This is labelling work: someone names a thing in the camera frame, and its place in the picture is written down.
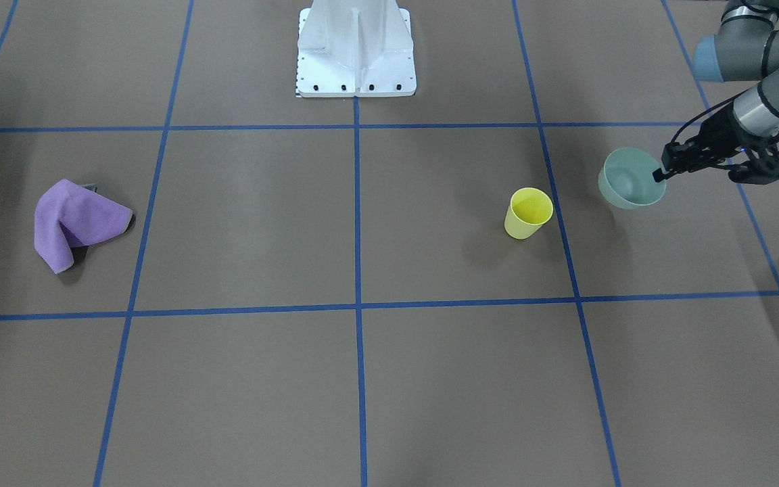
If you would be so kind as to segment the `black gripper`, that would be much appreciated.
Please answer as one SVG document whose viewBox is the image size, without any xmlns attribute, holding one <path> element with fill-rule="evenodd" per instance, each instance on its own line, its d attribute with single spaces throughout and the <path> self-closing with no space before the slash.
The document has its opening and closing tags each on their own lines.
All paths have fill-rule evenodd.
<svg viewBox="0 0 779 487">
<path fill-rule="evenodd" d="M 662 168 L 653 171 L 656 184 L 685 172 L 726 170 L 736 184 L 767 185 L 779 180 L 779 129 L 762 136 L 744 129 L 730 106 L 705 120 L 698 135 L 683 143 L 674 137 L 664 147 Z"/>
</svg>

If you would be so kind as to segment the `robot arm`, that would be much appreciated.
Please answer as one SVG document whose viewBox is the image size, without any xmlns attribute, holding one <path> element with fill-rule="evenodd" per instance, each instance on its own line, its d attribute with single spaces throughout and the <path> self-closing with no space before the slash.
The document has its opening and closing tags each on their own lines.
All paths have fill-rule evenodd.
<svg viewBox="0 0 779 487">
<path fill-rule="evenodd" d="M 698 133 L 665 145 L 656 183 L 708 168 L 736 184 L 779 180 L 779 1 L 730 1 L 717 34 L 701 39 L 692 73 L 698 81 L 752 81 L 753 87 L 697 115 Z"/>
</svg>

